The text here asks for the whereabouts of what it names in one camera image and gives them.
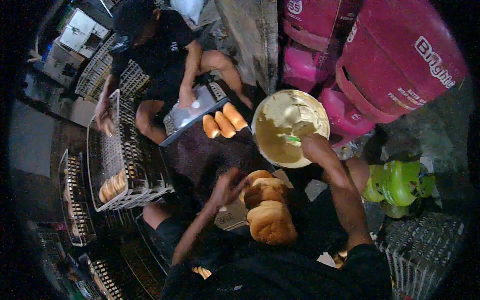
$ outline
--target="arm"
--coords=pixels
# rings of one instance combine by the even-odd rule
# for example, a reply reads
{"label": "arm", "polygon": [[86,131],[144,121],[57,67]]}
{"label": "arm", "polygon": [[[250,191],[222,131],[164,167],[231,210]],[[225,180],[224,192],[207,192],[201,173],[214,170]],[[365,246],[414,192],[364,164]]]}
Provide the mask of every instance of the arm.
{"label": "arm", "polygon": [[175,252],[173,253],[172,266],[180,263],[192,250],[193,244],[197,240],[199,234],[203,229],[215,218],[218,212],[217,207],[211,205],[209,202],[202,209],[200,214],[190,224],[185,233],[180,239]]}
{"label": "arm", "polygon": [[360,194],[328,140],[318,134],[309,134],[302,136],[301,142],[305,157],[325,170],[338,220],[349,236],[347,250],[360,244],[373,244]]}
{"label": "arm", "polygon": [[214,219],[218,210],[222,206],[227,205],[235,200],[240,191],[248,185],[248,179],[245,178],[236,188],[232,189],[232,181],[237,172],[237,169],[232,168],[218,178],[210,199],[202,209],[199,216],[197,216],[197,218],[195,218],[195,220],[187,228],[181,237],[180,242],[175,248],[172,258],[172,266],[181,263],[185,257],[189,255],[198,235],[202,232],[205,226]]}
{"label": "arm", "polygon": [[202,47],[197,41],[192,41],[186,47],[188,56],[185,61],[185,74],[180,86],[179,93],[179,107],[186,108],[192,105],[195,101],[195,94],[193,93],[193,81],[200,67],[202,60]]}
{"label": "arm", "polygon": [[129,60],[127,57],[115,54],[112,54],[112,57],[113,62],[111,72],[109,75],[107,75],[105,79],[102,93],[100,94],[100,98],[98,99],[98,103],[95,108],[95,118],[97,126],[100,130],[103,131],[106,130],[105,127],[107,125],[107,123],[105,122],[105,113],[111,106],[109,96],[118,88],[120,83],[120,75],[127,67]]}

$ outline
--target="knee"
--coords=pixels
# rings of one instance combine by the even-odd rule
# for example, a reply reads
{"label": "knee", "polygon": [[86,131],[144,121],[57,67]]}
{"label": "knee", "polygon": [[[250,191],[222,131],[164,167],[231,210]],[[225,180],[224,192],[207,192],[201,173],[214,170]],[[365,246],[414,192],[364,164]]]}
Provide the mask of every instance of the knee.
{"label": "knee", "polygon": [[213,69],[223,71],[234,68],[232,61],[220,51],[213,50],[209,56],[209,64],[213,67]]}
{"label": "knee", "polygon": [[144,206],[143,219],[153,229],[156,229],[168,217],[170,214],[162,209],[158,202],[150,202]]}
{"label": "knee", "polygon": [[148,117],[148,113],[142,107],[142,104],[138,107],[137,114],[135,116],[135,125],[137,129],[143,134],[148,135],[150,131],[151,122]]}
{"label": "knee", "polygon": [[348,159],[345,164],[355,187],[361,193],[370,177],[370,167],[366,161],[358,157]]}

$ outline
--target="green spatula handle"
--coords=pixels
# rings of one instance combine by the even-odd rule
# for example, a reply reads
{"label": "green spatula handle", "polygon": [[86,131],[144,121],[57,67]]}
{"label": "green spatula handle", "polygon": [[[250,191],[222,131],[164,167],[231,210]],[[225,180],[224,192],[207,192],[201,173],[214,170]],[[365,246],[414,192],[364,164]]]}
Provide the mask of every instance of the green spatula handle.
{"label": "green spatula handle", "polygon": [[289,140],[291,142],[301,142],[300,139],[296,136],[288,136],[287,140]]}

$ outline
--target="person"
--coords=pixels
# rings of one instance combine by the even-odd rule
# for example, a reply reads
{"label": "person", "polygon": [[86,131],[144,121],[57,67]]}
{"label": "person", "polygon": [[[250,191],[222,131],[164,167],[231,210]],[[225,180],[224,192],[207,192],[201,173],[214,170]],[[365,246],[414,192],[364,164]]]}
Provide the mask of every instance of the person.
{"label": "person", "polygon": [[108,96],[119,86],[130,59],[152,79],[151,89],[137,109],[135,123],[157,144],[166,138],[166,133],[154,122],[155,115],[170,110],[177,99],[180,108],[189,107],[195,101],[194,79],[205,72],[219,70],[230,89],[252,108],[252,102],[242,93],[240,74],[233,63],[217,50],[203,51],[178,12],[161,11],[153,0],[128,0],[115,13],[113,23],[116,43],[110,51],[112,68],[95,111],[99,129],[108,131]]}
{"label": "person", "polygon": [[[328,266],[291,247],[264,247],[246,237],[209,227],[219,208],[235,199],[248,184],[234,186],[237,171],[219,177],[210,199],[188,226],[157,203],[144,208],[144,220],[171,254],[163,299],[389,299],[391,281],[385,257],[373,245],[360,198],[368,179],[368,165],[359,159],[343,167],[329,142],[318,134],[302,136],[306,158],[324,169],[337,218],[348,234],[348,257],[341,269]],[[204,251],[213,233],[213,247]],[[209,269],[203,280],[192,268],[197,257],[225,261]]]}

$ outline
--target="white plastic bag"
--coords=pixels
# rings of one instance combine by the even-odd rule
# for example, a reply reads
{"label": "white plastic bag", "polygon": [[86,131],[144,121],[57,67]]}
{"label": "white plastic bag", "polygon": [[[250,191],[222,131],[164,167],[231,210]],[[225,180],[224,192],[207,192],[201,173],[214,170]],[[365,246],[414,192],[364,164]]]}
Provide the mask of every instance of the white plastic bag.
{"label": "white plastic bag", "polygon": [[204,0],[170,0],[170,5],[172,9],[190,18],[195,25],[198,25],[200,13],[204,8]]}

